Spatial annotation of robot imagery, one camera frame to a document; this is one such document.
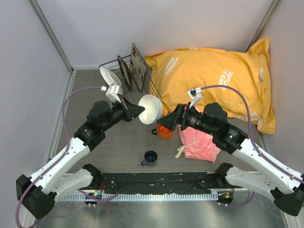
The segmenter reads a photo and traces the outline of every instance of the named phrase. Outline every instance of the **wooden floor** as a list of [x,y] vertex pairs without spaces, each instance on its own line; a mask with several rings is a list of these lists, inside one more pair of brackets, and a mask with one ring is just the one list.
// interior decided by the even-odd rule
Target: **wooden floor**
[[[114,71],[119,77],[119,70]],[[78,70],[76,73],[73,91],[86,86],[105,85],[99,70]],[[132,103],[138,103],[143,93],[127,91],[124,87],[124,96]],[[73,97],[67,108],[66,122],[71,136],[85,121],[93,103],[99,100],[109,101],[103,92],[98,90],[84,91]],[[230,123],[248,133],[248,123],[238,119],[230,119]],[[156,124],[144,125],[138,118],[132,122],[120,122],[106,132],[106,138],[86,157],[77,162],[69,172],[76,172],[85,164],[92,164],[101,172],[182,172],[182,171],[215,171],[222,162],[228,162],[245,171],[254,171],[244,161],[220,152],[216,161],[202,161],[184,158],[183,155],[176,159],[177,148],[181,140],[177,129],[169,140],[163,140],[151,134],[151,129]],[[259,143],[258,134],[254,127],[254,138]],[[58,151],[66,145],[67,139],[62,131]],[[158,163],[154,167],[141,166],[143,155],[148,150],[158,154]]]

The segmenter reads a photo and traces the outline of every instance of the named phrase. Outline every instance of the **orange mug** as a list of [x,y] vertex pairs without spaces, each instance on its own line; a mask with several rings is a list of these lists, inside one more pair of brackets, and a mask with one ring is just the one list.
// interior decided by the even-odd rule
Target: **orange mug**
[[164,126],[158,124],[157,128],[152,129],[152,134],[158,135],[162,139],[170,139],[173,135],[173,132],[169,129],[165,128]]

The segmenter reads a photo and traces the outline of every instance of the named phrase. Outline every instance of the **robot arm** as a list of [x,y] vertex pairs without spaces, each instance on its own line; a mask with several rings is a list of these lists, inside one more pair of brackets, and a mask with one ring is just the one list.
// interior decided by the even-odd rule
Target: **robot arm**
[[119,86],[111,85],[106,95],[113,102],[113,107],[106,101],[97,101],[87,116],[87,121],[78,128],[70,141],[66,152],[64,148],[49,163],[29,177],[21,175],[16,180],[17,199],[32,181],[41,177],[43,171],[59,162],[46,175],[41,177],[30,189],[22,201],[22,205],[31,212],[35,218],[41,219],[54,207],[55,203],[65,195],[87,186],[94,186],[100,182],[101,172],[93,165],[85,165],[77,173],[62,178],[62,176],[81,158],[89,154],[103,139],[105,131],[121,120],[129,122],[136,118],[144,108],[128,102],[125,98],[117,96]]
[[194,107],[201,99],[199,91],[199,89],[189,90],[188,94],[192,102],[179,104],[172,114],[159,119],[157,123],[171,131],[174,131],[179,124],[181,130],[192,127],[212,135],[212,141],[218,148],[246,161],[262,173],[262,175],[254,175],[231,164],[223,163],[216,170],[218,183],[226,182],[253,190],[273,200],[277,207],[287,214],[297,216],[304,202],[304,185],[295,179],[302,180],[302,174],[287,167],[257,146],[264,157],[291,176],[271,165],[255,151],[245,132],[228,123],[227,113],[218,103],[206,105],[204,111],[199,113]]

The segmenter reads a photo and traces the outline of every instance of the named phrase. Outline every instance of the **yellow pillow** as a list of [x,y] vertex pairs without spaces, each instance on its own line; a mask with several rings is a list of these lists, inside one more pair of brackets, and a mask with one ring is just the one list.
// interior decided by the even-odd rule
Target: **yellow pillow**
[[[227,85],[237,89],[246,99],[251,121],[262,133],[274,134],[276,118],[270,91],[269,40],[258,40],[246,53],[211,48],[184,48],[147,56],[153,69],[150,93],[159,97],[165,114],[177,104],[191,101],[187,91],[194,87]],[[248,121],[246,108],[235,92],[224,88],[203,90],[197,108],[218,102],[228,117]]]

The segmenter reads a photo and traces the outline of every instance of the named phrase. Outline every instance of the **small cup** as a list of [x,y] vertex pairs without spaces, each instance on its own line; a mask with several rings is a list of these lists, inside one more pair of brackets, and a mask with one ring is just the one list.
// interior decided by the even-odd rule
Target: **small cup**
[[152,134],[158,135],[162,139],[170,139],[173,136],[173,132],[164,126],[158,124],[157,128],[152,129]]
[[157,153],[155,151],[147,151],[144,154],[144,160],[141,165],[154,166],[157,163]]

